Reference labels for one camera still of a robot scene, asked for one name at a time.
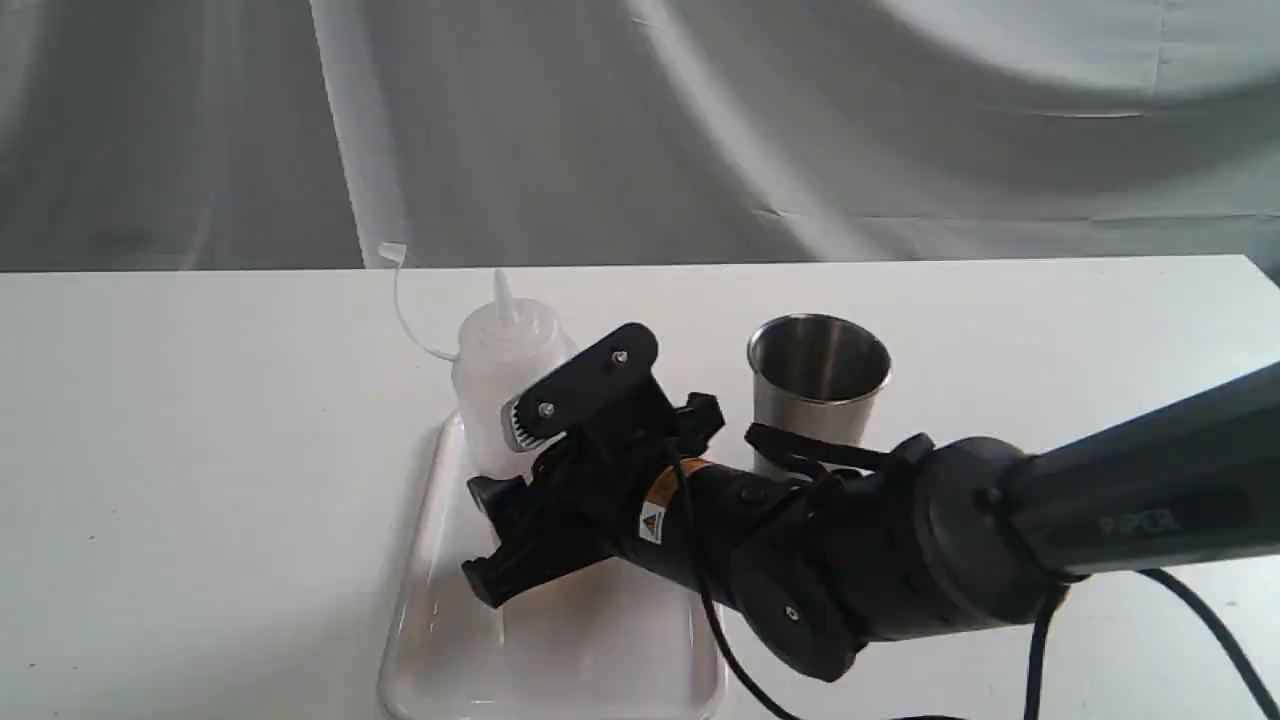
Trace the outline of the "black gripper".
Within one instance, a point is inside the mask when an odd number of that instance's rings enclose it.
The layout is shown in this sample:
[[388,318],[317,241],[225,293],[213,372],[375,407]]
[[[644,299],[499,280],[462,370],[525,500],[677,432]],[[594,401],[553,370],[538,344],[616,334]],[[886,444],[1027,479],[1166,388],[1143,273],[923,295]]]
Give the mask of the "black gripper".
[[530,484],[467,480],[498,541],[461,564],[484,605],[611,559],[737,611],[831,602],[808,544],[812,486],[707,460],[721,406],[704,393],[673,405],[652,378],[658,350],[650,328],[625,323],[502,406],[511,451],[548,446]]

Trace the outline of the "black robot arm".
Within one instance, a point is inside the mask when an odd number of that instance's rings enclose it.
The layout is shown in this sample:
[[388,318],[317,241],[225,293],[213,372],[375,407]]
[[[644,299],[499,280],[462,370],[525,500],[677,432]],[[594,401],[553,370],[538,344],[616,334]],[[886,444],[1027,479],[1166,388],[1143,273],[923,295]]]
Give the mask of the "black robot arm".
[[713,395],[673,404],[627,323],[507,402],[530,473],[468,491],[497,547],[461,564],[498,609],[622,559],[740,614],[794,671],[835,682],[872,642],[1033,623],[1073,583],[1277,552],[1277,366],[1044,454],[914,436],[888,452],[760,423],[783,468],[705,459]]

